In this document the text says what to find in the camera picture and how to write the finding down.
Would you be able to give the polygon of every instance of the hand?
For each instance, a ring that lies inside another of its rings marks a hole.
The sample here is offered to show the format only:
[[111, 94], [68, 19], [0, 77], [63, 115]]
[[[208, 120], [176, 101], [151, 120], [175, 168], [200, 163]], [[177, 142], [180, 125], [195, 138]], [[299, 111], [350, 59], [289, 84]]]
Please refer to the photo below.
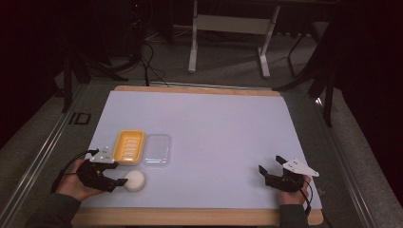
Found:
[[[307, 191], [308, 188], [308, 183], [311, 181], [311, 179], [304, 175], [303, 178], [305, 179], [305, 182], [303, 183], [302, 191], [305, 194], [306, 197], [309, 197], [309, 193]], [[302, 194], [297, 191], [297, 192], [280, 192], [279, 193], [279, 204], [284, 205], [284, 204], [303, 204], [305, 202], [305, 198], [302, 196]]]
[[80, 182], [78, 176], [74, 174], [83, 162], [84, 160], [77, 160], [74, 162], [71, 169], [72, 174], [67, 175], [67, 177], [62, 180], [56, 193], [71, 196], [78, 201], [83, 201], [89, 197], [104, 193], [104, 191], [98, 189], [85, 187]]

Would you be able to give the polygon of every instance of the metal stand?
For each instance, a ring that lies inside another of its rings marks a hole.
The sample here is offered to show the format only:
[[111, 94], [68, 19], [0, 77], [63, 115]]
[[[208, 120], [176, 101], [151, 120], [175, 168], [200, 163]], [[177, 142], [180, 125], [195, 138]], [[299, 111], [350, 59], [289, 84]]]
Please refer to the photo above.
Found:
[[262, 47], [259, 47], [259, 59], [261, 72], [264, 78], [270, 77], [269, 66], [267, 65], [266, 51], [270, 38], [276, 25], [280, 6], [276, 6], [270, 20], [258, 18], [238, 18], [198, 14], [198, 0], [194, 0], [193, 6], [193, 31], [192, 47], [190, 49], [188, 72], [196, 72], [198, 55], [197, 32], [200, 30], [214, 30], [227, 32], [242, 32], [250, 34], [265, 35]]

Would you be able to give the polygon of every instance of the sleeve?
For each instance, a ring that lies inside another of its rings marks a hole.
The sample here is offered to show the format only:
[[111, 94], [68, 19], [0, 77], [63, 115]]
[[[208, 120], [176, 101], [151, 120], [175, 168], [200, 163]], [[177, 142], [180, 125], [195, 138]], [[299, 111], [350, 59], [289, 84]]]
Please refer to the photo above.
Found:
[[73, 197], [50, 194], [44, 204], [29, 217], [26, 227], [72, 227], [71, 220], [80, 205], [81, 202]]
[[308, 228], [308, 219], [302, 205], [289, 204], [279, 207], [279, 228]]

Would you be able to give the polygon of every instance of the metal frame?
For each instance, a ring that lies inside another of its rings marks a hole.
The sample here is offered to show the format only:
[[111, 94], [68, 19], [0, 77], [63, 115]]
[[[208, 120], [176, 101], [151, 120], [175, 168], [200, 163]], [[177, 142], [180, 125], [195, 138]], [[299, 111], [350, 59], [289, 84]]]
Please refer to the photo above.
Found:
[[269, 66], [267, 65], [266, 52], [273, 35], [280, 6], [275, 10], [270, 20], [258, 18], [237, 18], [198, 14], [198, 0], [193, 5], [193, 26], [192, 26], [192, 47], [190, 49], [188, 72], [196, 72], [198, 54], [198, 30], [215, 30], [228, 32], [242, 32], [264, 35], [264, 43], [258, 48], [261, 73], [264, 78], [270, 77]]
[[359, 190], [358, 185], [356, 184], [355, 177], [353, 176], [353, 171], [351, 170], [351, 167], [347, 162], [343, 149], [340, 147], [340, 143], [337, 140], [337, 136], [333, 131], [332, 127], [329, 127], [326, 121], [321, 118], [322, 117], [321, 112], [324, 106], [317, 105], [315, 103], [314, 105], [316, 105], [315, 111], [317, 117], [321, 120], [320, 121], [321, 126], [323, 130], [328, 133], [326, 134], [325, 137], [327, 138], [331, 147], [335, 150], [336, 164], [339, 168], [343, 180], [345, 181], [347, 190], [349, 191], [353, 205], [355, 206], [358, 216], [362, 222], [362, 225], [363, 227], [366, 228], [375, 228], [376, 223], [374, 221], [374, 218], [370, 212], [370, 209], [367, 206], [367, 203], [365, 202], [365, 199], [363, 198]]
[[48, 160], [48, 157], [53, 151], [54, 146], [59, 141], [60, 136], [65, 129], [65, 126], [68, 123], [72, 115], [72, 108], [78, 101], [78, 98], [84, 93], [87, 85], [78, 85], [77, 91], [75, 92], [75, 96], [73, 99], [73, 103], [69, 106], [67, 112], [62, 113], [56, 125], [53, 127], [50, 132], [48, 138], [45, 143], [41, 147], [41, 150], [38, 152], [38, 155], [35, 157], [29, 168], [26, 170], [25, 174], [18, 182], [17, 187], [15, 188], [12, 196], [6, 204], [6, 207], [3, 209], [0, 215], [0, 224], [1, 227], [10, 227], [15, 216], [18, 213], [18, 210], [21, 208], [24, 200], [29, 194], [30, 189], [38, 178], [42, 168]]

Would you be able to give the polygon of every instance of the person's arm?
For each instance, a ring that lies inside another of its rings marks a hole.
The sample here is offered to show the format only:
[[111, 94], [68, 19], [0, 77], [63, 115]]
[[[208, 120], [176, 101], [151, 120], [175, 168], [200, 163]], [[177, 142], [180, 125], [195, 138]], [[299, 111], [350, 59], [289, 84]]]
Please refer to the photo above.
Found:
[[[75, 173], [84, 160], [78, 160], [71, 169]], [[81, 202], [103, 191], [85, 187], [76, 174], [67, 175], [54, 194], [47, 196], [44, 204], [27, 220], [26, 227], [72, 227]]]
[[[311, 179], [304, 176], [305, 182], [302, 191], [308, 197], [308, 183]], [[308, 219], [305, 215], [303, 203], [305, 198], [300, 192], [289, 193], [280, 192], [279, 194], [279, 228], [307, 228], [309, 227]]]

